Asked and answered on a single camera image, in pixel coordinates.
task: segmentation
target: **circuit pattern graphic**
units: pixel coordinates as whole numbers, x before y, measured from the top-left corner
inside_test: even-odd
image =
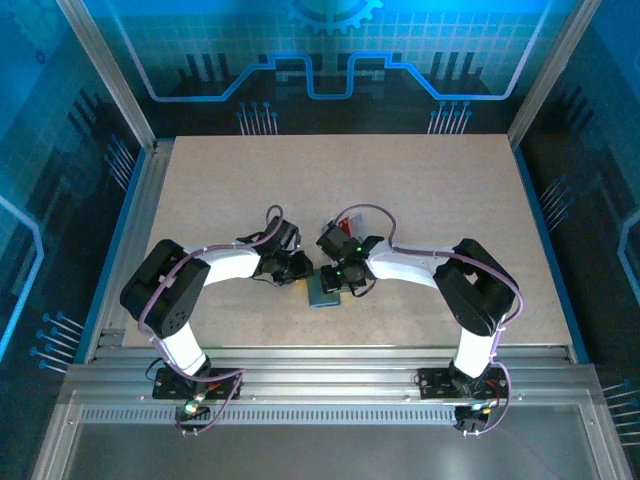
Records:
[[[44,63],[44,46],[58,30],[54,0],[0,0],[0,12],[9,13],[20,32],[36,49],[36,60]]]
[[[289,20],[313,33],[324,31],[333,35],[347,33],[349,27],[360,28],[362,20],[373,18],[373,9],[382,7],[380,0],[282,0]]]

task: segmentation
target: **particleboard surface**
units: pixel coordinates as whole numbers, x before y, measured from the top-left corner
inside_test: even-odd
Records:
[[[395,240],[452,246],[478,240],[519,282],[522,317],[506,344],[570,344],[549,267],[504,135],[179,137],[149,249],[227,243],[264,228],[272,203],[300,228],[315,266],[321,226],[344,207],[371,202],[398,220]],[[389,222],[363,211],[367,231]],[[216,345],[453,346],[460,327],[439,292],[381,281],[365,298],[312,310],[306,282],[273,288],[230,280],[205,288],[191,317],[203,347]],[[148,342],[131,322],[126,346]]]

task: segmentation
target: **black bracket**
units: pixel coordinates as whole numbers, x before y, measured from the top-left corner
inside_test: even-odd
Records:
[[[473,393],[476,400],[496,398],[496,391],[486,381],[495,380],[495,388],[500,398],[506,398],[508,390],[506,379],[501,368],[488,369],[481,387]],[[469,398],[460,392],[451,382],[451,371],[448,368],[421,368],[415,376],[415,384],[420,389],[421,400],[434,398]]]
[[[237,368],[212,368],[208,372],[208,376],[215,377],[224,373],[232,372]],[[205,396],[206,400],[226,400],[233,389],[234,381],[237,377],[227,378],[221,380],[220,385],[207,392]],[[234,393],[232,399],[236,400],[240,397],[240,385]],[[191,400],[196,394],[193,387],[191,387],[184,378],[175,373],[170,368],[160,368],[156,373],[155,384],[153,387],[152,397],[154,400]]]

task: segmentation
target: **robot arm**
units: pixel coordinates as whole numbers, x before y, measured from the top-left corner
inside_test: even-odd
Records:
[[[265,232],[240,238],[240,243],[234,246],[211,249],[187,261],[153,305],[144,324],[179,371],[196,377],[207,377],[209,373],[209,359],[189,325],[202,288],[231,278],[253,278],[262,274],[270,274],[275,283],[284,285],[313,274],[311,261],[303,251],[297,250],[298,228],[286,220],[266,242],[254,248],[242,245],[264,238],[276,228],[278,221],[278,217],[273,218]],[[177,262],[196,250],[183,248],[171,240],[159,242],[123,289],[120,303],[138,320],[164,277]]]
[[[437,249],[439,256],[419,254],[426,251],[423,248],[398,244],[392,248],[383,240],[367,237],[361,243],[330,224],[317,244],[337,265],[321,268],[323,290],[332,293],[348,289],[354,293],[367,280],[386,279],[439,290],[462,327],[450,367],[452,383],[461,393],[473,396],[488,370],[498,324],[511,308],[515,295],[510,287],[486,271],[442,253],[469,258],[508,278],[509,275],[474,240],[465,239],[456,247]]]

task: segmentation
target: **purple cable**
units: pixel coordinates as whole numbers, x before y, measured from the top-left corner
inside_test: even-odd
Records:
[[[499,325],[501,325],[503,328],[506,327],[513,320],[518,318],[522,313],[522,310],[524,310],[524,298],[522,297],[522,293],[520,292],[520,289],[518,288],[518,286],[507,276],[503,275],[502,273],[497,271],[495,268],[490,267],[489,265],[485,265],[482,262],[474,260],[473,258],[465,257],[464,255],[460,255],[458,253],[445,252],[441,250],[414,250],[410,248],[401,248],[401,247],[394,247],[394,246],[392,246],[391,248],[393,249],[394,252],[404,253],[405,255],[424,255],[428,257],[445,257],[445,258],[453,258],[455,260],[460,260],[461,262],[468,263],[469,265],[473,265],[474,267],[479,268],[480,270],[484,270],[489,275],[500,280],[507,287],[509,287],[513,291],[515,296],[518,298],[518,308],[516,308],[515,312],[513,312],[509,316],[509,318],[500,322]]]
[[[500,273],[499,271],[497,271],[495,268],[490,267],[489,265],[486,265],[482,262],[479,262],[477,260],[474,260],[473,258],[469,258],[469,257],[465,257],[464,255],[460,255],[458,253],[452,253],[452,252],[445,252],[445,251],[441,251],[441,250],[418,250],[418,249],[410,249],[410,248],[401,248],[401,247],[395,247],[393,245],[393,236],[396,233],[396,226],[397,226],[397,222],[395,217],[391,214],[391,212],[389,212],[387,209],[382,208],[378,205],[374,205],[372,203],[358,203],[356,205],[352,205],[350,207],[345,208],[342,212],[340,212],[335,219],[335,222],[339,222],[340,219],[342,218],[342,216],[351,211],[354,210],[356,208],[373,208],[374,210],[378,210],[382,213],[384,213],[385,215],[387,215],[387,217],[389,217],[389,220],[391,220],[391,231],[389,232],[389,246],[391,247],[391,249],[395,252],[398,253],[403,253],[405,255],[421,255],[421,256],[429,256],[429,257],[444,257],[444,258],[453,258],[455,260],[459,260],[461,262],[464,263],[468,263],[469,265],[472,265],[476,268],[479,268],[480,270],[483,270],[485,272],[487,272],[489,275],[492,275],[493,277],[497,278],[498,280],[500,280],[502,283],[504,283],[507,287],[509,287],[514,295],[518,298],[518,306],[516,308],[516,310],[505,320],[501,321],[498,324],[498,330],[496,332],[496,336],[493,339],[493,344],[491,345],[491,353],[489,355],[489,363],[491,363],[492,365],[496,365],[498,367],[500,367],[502,369],[502,371],[504,372],[504,376],[505,379],[507,381],[507,399],[504,405],[504,409],[502,410],[502,413],[500,415],[500,417],[498,417],[498,420],[496,420],[491,426],[485,428],[484,430],[482,430],[482,432],[476,432],[476,436],[479,435],[483,435],[485,433],[490,432],[491,430],[493,430],[494,428],[496,428],[498,426],[498,424],[500,424],[500,422],[502,422],[502,419],[505,417],[505,415],[507,414],[507,410],[509,409],[509,403],[510,403],[510,396],[511,396],[511,376],[509,375],[509,371],[507,370],[507,367],[501,363],[501,362],[494,362],[493,359],[495,358],[496,355],[496,351],[498,349],[498,344],[500,343],[500,337],[502,336],[502,332],[505,330],[506,326],[508,324],[510,324],[511,322],[513,322],[516,318],[518,318],[520,316],[520,314],[522,313],[522,311],[524,310],[524,298],[522,296],[522,292],[520,292],[520,289],[518,288],[518,286],[515,284],[515,282],[513,282],[510,278],[508,278],[507,276],[503,275],[502,273]]]
[[[391,220],[391,231],[389,232],[389,246],[393,247],[393,244],[391,242],[393,241],[393,236],[396,234],[396,225],[397,225],[396,219],[393,215],[391,215],[391,212],[389,210],[387,210],[386,208],[382,208],[379,205],[374,205],[373,203],[358,203],[356,205],[351,205],[350,207],[347,207],[343,211],[341,211],[336,216],[336,219],[334,220],[334,222],[338,223],[345,213],[350,212],[351,210],[355,210],[356,208],[373,208],[374,210],[378,210],[379,212],[382,212],[387,217],[389,217],[389,220]]]
[[[195,430],[186,430],[184,428],[184,426],[180,422],[176,422],[175,425],[180,431],[182,431],[182,434],[185,435],[185,436],[186,435],[194,435],[194,436],[197,437],[199,434],[206,432],[211,427],[213,427],[216,423],[218,423],[220,418],[222,418],[222,414],[227,409],[227,406],[229,405],[229,402],[231,401],[231,399],[235,395],[236,391],[238,390],[238,387],[240,387],[240,384],[242,383],[242,376],[243,375],[240,375],[240,377],[234,382],[233,388],[231,389],[231,393],[229,394],[227,399],[222,404],[222,407],[220,407],[220,410],[218,410],[218,413],[216,413],[215,416],[211,419],[211,421],[209,423],[207,423],[204,427],[200,427],[200,428],[195,429]]]
[[[280,205],[271,205],[269,207],[269,209],[267,210],[267,215],[266,215],[267,221],[269,219],[269,214],[273,210],[278,210],[278,214],[280,216],[280,218],[278,219],[278,223],[276,224],[275,228],[270,233],[265,235],[260,240],[256,240],[255,242],[246,243],[246,244],[242,244],[242,245],[239,245],[239,246],[238,245],[210,245],[208,247],[200,248],[200,249],[198,249],[198,250],[196,250],[194,252],[191,252],[190,254],[188,254],[184,258],[182,258],[178,263],[176,263],[173,266],[173,268],[169,271],[169,273],[167,273],[167,275],[164,278],[164,280],[162,282],[160,282],[160,285],[158,285],[158,288],[156,288],[155,292],[153,292],[153,295],[151,295],[151,298],[149,299],[149,301],[145,305],[144,309],[142,310],[142,313],[140,314],[140,318],[138,319],[138,331],[140,333],[142,333],[143,335],[145,335],[147,338],[149,338],[149,340],[151,341],[151,344],[160,353],[160,355],[162,356],[163,360],[167,363],[167,365],[169,365],[176,373],[178,373],[179,375],[183,376],[184,378],[186,378],[188,380],[191,380],[191,381],[194,381],[194,382],[211,383],[211,382],[218,382],[218,381],[221,381],[221,380],[226,380],[227,378],[233,377],[235,375],[242,375],[242,374],[244,374],[245,370],[243,368],[241,368],[241,369],[234,370],[232,372],[228,372],[228,373],[225,373],[225,374],[222,374],[222,375],[217,375],[215,377],[194,377],[193,375],[187,374],[186,372],[184,372],[180,368],[178,368],[177,365],[174,365],[170,361],[170,359],[169,359],[166,351],[162,347],[162,344],[160,343],[160,340],[158,339],[158,337],[156,337],[156,335],[153,333],[153,331],[147,325],[145,325],[144,321],[146,320],[147,315],[149,315],[149,312],[151,311],[151,309],[153,308],[155,303],[158,301],[158,298],[160,298],[160,295],[162,294],[163,290],[165,288],[167,288],[169,283],[171,283],[171,281],[175,277],[176,273],[184,266],[185,263],[187,263],[192,258],[196,258],[196,257],[204,254],[205,252],[209,252],[209,251],[212,251],[212,250],[221,250],[223,248],[229,248],[229,247],[236,248],[238,250],[249,249],[249,248],[257,247],[258,245],[262,245],[265,242],[268,242],[276,234],[276,232],[280,229],[280,227],[282,226],[282,222],[284,220],[284,211],[283,211],[282,207]]]
[[[505,330],[506,326],[512,321],[514,321],[516,318],[518,318],[522,313],[522,311],[524,310],[524,298],[522,297],[522,293],[520,292],[520,289],[513,281],[511,281],[508,277],[506,277],[502,273],[498,272],[496,269],[490,267],[489,265],[485,265],[482,262],[478,262],[473,258],[465,257],[464,255],[451,253],[451,252],[444,252],[439,250],[412,250],[408,248],[400,248],[400,247],[393,247],[393,246],[392,246],[392,249],[398,253],[404,253],[406,255],[425,255],[425,256],[434,256],[434,257],[446,257],[446,258],[453,258],[455,260],[460,260],[461,262],[464,262],[464,263],[468,263],[469,265],[473,265],[474,267],[479,268],[480,270],[484,270],[488,274],[494,276],[495,278],[503,282],[506,286],[508,286],[513,291],[515,296],[518,298],[518,307],[509,316],[509,318],[507,318],[506,320],[503,320],[498,324],[498,330],[496,332],[496,336],[493,339],[493,344],[491,345],[489,363],[500,367],[504,372],[504,377],[507,381],[508,395],[507,395],[506,403],[504,404],[504,409],[502,410],[502,413],[500,414],[498,419],[492,425],[485,428],[481,432],[476,432],[475,436],[480,436],[480,435],[484,435],[485,433],[489,433],[491,430],[497,427],[500,424],[500,422],[502,422],[502,419],[506,416],[507,410],[509,409],[509,403],[510,403],[510,397],[511,397],[511,391],[512,391],[511,376],[509,375],[509,371],[507,370],[507,367],[503,363],[494,362],[493,359],[495,358],[496,351],[498,349],[498,344],[500,343],[500,337],[502,336],[502,332]]]
[[[149,315],[149,312],[151,311],[151,309],[153,308],[155,303],[158,301],[158,298],[160,298],[160,295],[162,294],[163,290],[165,288],[167,288],[169,283],[175,277],[176,273],[184,266],[184,264],[187,263],[192,258],[196,258],[196,257],[204,254],[205,252],[208,252],[208,251],[211,251],[211,250],[220,250],[220,249],[229,248],[229,247],[233,247],[233,248],[236,248],[236,249],[248,249],[248,248],[257,247],[258,245],[262,245],[263,243],[269,241],[276,234],[276,232],[280,229],[280,227],[282,226],[282,222],[284,220],[284,210],[282,209],[282,207],[280,205],[271,205],[267,209],[267,213],[266,213],[267,225],[269,224],[269,215],[271,214],[271,212],[273,210],[278,210],[278,214],[279,214],[279,217],[280,217],[278,219],[278,223],[276,224],[275,228],[270,233],[265,235],[260,240],[256,240],[255,242],[246,243],[246,244],[243,244],[243,245],[240,245],[240,246],[235,245],[235,244],[234,245],[211,245],[211,246],[208,246],[208,247],[200,248],[200,249],[198,249],[198,250],[196,250],[194,252],[191,252],[190,254],[188,254],[184,258],[182,258],[178,263],[176,263],[173,266],[173,268],[166,275],[165,279],[162,282],[160,282],[160,285],[158,285],[158,288],[156,288],[155,292],[153,292],[153,295],[151,295],[151,298],[149,299],[149,301],[145,305],[144,309],[142,310],[142,313],[140,314],[140,318],[138,319],[138,331],[140,333],[142,333],[143,335],[145,335],[147,338],[149,338],[149,340],[151,341],[151,344],[158,351],[158,353],[160,353],[160,355],[162,356],[162,359],[164,360],[164,362],[167,365],[169,365],[169,367],[171,367],[171,369],[173,371],[175,371],[178,375],[181,375],[182,377],[186,378],[187,380],[191,380],[193,382],[200,382],[200,383],[219,382],[219,381],[226,380],[226,379],[231,378],[231,377],[236,376],[236,375],[238,376],[238,379],[235,381],[234,387],[231,389],[231,393],[229,394],[229,396],[225,400],[224,404],[222,405],[222,407],[220,408],[218,413],[213,417],[213,419],[207,425],[205,425],[204,427],[199,428],[199,429],[195,429],[195,430],[189,432],[189,434],[198,435],[199,433],[204,433],[204,432],[209,430],[213,425],[215,425],[218,422],[218,419],[222,416],[222,414],[224,413],[225,409],[227,408],[227,405],[229,404],[229,402],[233,398],[233,395],[236,393],[236,391],[238,390],[238,387],[242,383],[242,378],[244,377],[244,373],[245,373],[246,370],[244,368],[240,368],[240,369],[228,372],[228,373],[224,373],[222,375],[216,375],[215,377],[194,377],[193,375],[189,375],[188,373],[184,372],[182,369],[178,368],[178,366],[175,365],[173,362],[171,362],[171,360],[169,359],[169,356],[167,355],[167,352],[165,351],[162,343],[160,342],[158,337],[155,335],[153,330],[151,330],[151,328],[149,328],[147,325],[145,325],[144,321],[146,320],[147,316]],[[187,434],[187,430],[182,429],[179,423],[176,423],[176,426],[178,428],[180,428],[185,435]]]

